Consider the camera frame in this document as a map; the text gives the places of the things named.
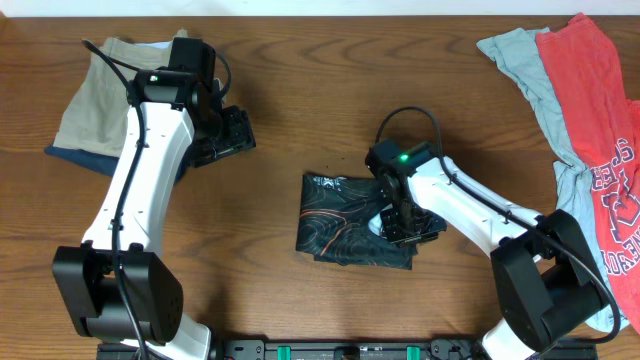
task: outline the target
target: khaki shorts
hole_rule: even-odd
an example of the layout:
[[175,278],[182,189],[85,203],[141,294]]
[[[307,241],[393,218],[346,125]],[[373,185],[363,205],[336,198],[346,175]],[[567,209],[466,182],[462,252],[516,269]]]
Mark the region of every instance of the khaki shorts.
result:
[[[186,30],[178,31],[176,37],[187,37]],[[171,44],[157,48],[150,44],[133,45],[107,38],[100,50],[140,69],[157,69],[169,64]],[[116,66],[127,80],[135,76],[135,71]],[[87,78],[62,115],[53,146],[120,157],[127,131],[128,109],[126,91],[118,77],[97,55],[91,54]]]

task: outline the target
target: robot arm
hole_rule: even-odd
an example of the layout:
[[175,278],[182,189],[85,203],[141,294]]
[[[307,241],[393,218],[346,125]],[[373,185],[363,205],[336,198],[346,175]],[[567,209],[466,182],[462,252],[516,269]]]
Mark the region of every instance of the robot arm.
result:
[[224,93],[213,79],[215,51],[202,40],[174,39],[169,66],[139,70],[131,82],[140,99],[145,143],[139,144],[136,109],[107,196],[82,245],[59,247],[53,274],[81,336],[137,346],[112,272],[112,227],[116,204],[144,146],[120,218],[119,256],[130,305],[146,347],[171,359],[206,360],[212,333],[182,312],[182,286],[160,260],[162,228],[177,172],[255,147],[246,112],[222,108]]
[[[575,219],[561,210],[549,217],[522,208],[482,186],[448,157],[423,143],[402,152],[391,140],[376,144],[366,159],[393,207],[379,216],[383,234],[396,244],[432,241],[444,220],[454,225],[491,258],[498,299],[505,319],[482,339],[493,360],[527,359],[552,347],[561,337],[609,303],[587,274],[555,254],[538,232],[577,253],[598,274]],[[443,169],[454,174],[452,181]],[[458,184],[471,189],[499,213]],[[515,215],[535,232],[505,218]],[[540,275],[535,262],[556,257],[556,266]],[[577,313],[569,309],[580,309]]]

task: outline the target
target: green connector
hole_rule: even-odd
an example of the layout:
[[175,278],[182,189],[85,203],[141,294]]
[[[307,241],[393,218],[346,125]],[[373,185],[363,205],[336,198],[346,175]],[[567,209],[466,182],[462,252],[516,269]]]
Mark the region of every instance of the green connector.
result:
[[278,360],[291,360],[291,348],[278,346]]
[[417,346],[407,346],[407,360],[420,360],[420,348]]

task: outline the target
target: wooden table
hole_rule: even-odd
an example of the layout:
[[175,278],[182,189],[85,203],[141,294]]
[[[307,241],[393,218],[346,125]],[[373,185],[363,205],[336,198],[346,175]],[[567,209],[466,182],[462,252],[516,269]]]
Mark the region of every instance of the wooden table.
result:
[[[229,101],[250,112],[258,147],[190,170],[169,204],[164,261],[188,314],[227,336],[429,338],[480,335],[501,318],[487,258],[450,228],[419,249],[413,271],[314,262],[294,250],[302,174],[370,176],[364,157],[380,121],[417,104],[441,118],[445,152],[465,172],[551,212],[554,154],[519,89],[475,43],[568,19],[0,20],[1,357],[95,356],[97,340],[76,335],[50,266],[58,246],[79,245],[110,179],[43,153],[89,66],[81,38],[164,41],[184,27],[225,54]],[[628,97],[640,98],[638,19],[596,22],[618,46]],[[386,135],[433,139],[415,114]],[[628,328],[599,350],[634,358],[640,336]]]

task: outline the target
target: navy blue cloth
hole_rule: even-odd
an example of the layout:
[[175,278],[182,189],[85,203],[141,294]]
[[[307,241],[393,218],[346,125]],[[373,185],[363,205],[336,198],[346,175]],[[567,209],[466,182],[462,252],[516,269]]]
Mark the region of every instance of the navy blue cloth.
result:
[[[44,149],[44,153],[107,176],[113,176],[118,166],[117,157],[94,154],[84,150],[63,149],[49,145]],[[182,178],[187,167],[189,164],[183,160],[176,173],[176,182]]]

